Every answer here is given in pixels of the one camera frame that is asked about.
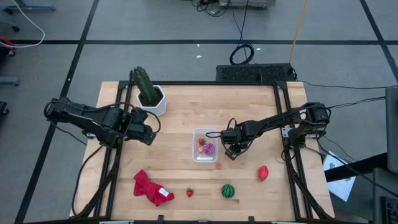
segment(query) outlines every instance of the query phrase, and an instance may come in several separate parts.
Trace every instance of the white cable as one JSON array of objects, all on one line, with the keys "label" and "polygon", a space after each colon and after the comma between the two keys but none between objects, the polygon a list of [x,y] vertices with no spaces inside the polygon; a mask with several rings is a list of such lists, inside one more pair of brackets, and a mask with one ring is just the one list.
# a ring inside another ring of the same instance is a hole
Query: white cable
[{"label": "white cable", "polygon": [[24,12],[22,12],[22,9],[20,9],[20,7],[18,6],[18,4],[15,2],[15,0],[11,0],[11,1],[17,6],[17,8],[18,8],[18,9],[20,10],[20,12],[22,13],[22,15],[23,15],[30,23],[32,23],[32,24],[35,25],[40,31],[42,31],[43,37],[42,37],[42,39],[40,40],[39,43],[37,43],[37,44],[32,44],[32,45],[12,46],[12,45],[5,44],[5,43],[3,43],[3,42],[1,42],[1,41],[0,41],[0,44],[3,45],[3,46],[5,46],[5,47],[12,47],[12,48],[26,48],[26,47],[38,46],[39,44],[41,44],[41,43],[43,42],[44,37],[45,37],[45,32],[42,30],[42,28],[40,28],[40,27],[39,27],[38,25],[36,25],[33,21],[31,21],[31,19],[29,19],[29,18],[24,14]]}]

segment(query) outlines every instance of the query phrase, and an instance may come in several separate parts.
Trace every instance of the red toy fruit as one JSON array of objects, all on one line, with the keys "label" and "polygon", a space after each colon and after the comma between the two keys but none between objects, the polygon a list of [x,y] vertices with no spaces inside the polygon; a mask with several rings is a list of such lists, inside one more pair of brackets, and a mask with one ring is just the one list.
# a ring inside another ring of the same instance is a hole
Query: red toy fruit
[{"label": "red toy fruit", "polygon": [[267,166],[261,166],[259,169],[259,178],[261,181],[264,181],[268,177],[268,168]]},{"label": "red toy fruit", "polygon": [[191,189],[190,187],[187,189],[187,195],[188,197],[192,197],[193,195],[193,189]]},{"label": "red toy fruit", "polygon": [[204,146],[206,141],[204,139],[199,139],[198,143],[199,143],[199,145]]}]

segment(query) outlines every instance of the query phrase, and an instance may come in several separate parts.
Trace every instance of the clear plastic container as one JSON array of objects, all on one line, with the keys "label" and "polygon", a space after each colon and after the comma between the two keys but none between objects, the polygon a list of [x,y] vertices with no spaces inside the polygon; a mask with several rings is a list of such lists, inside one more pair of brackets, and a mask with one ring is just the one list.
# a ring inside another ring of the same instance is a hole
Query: clear plastic container
[{"label": "clear plastic container", "polygon": [[[192,136],[192,159],[195,162],[216,162],[218,159],[218,138],[208,138],[206,133],[217,131],[215,128],[195,128]],[[213,144],[215,147],[214,153],[207,154],[204,151],[198,152],[200,146],[198,140],[204,139],[206,143]]]}]

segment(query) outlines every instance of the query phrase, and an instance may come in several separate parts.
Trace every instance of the white tag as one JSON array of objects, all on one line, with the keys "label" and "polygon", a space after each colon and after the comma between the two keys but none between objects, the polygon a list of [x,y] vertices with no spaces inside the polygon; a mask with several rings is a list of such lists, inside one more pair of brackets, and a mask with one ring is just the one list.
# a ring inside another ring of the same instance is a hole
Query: white tag
[{"label": "white tag", "polygon": [[159,193],[161,193],[164,197],[169,195],[169,193],[163,187],[159,189]]}]

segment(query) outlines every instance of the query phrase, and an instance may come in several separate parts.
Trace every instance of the white hexagonal pot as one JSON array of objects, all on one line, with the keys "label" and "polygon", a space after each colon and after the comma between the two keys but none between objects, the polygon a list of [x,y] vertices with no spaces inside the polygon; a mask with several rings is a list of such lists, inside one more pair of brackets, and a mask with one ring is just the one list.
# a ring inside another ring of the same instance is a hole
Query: white hexagonal pot
[{"label": "white hexagonal pot", "polygon": [[164,113],[166,113],[166,95],[164,95],[164,92],[162,90],[162,87],[156,85],[154,86],[154,88],[156,90],[159,90],[162,93],[162,99],[159,101],[159,103],[157,104],[157,106],[143,106],[140,100],[140,94],[141,92],[139,92],[137,94],[137,100],[139,102],[139,106],[143,109],[143,110],[147,110],[150,111],[154,114],[156,114],[156,116],[160,116],[163,115]]}]

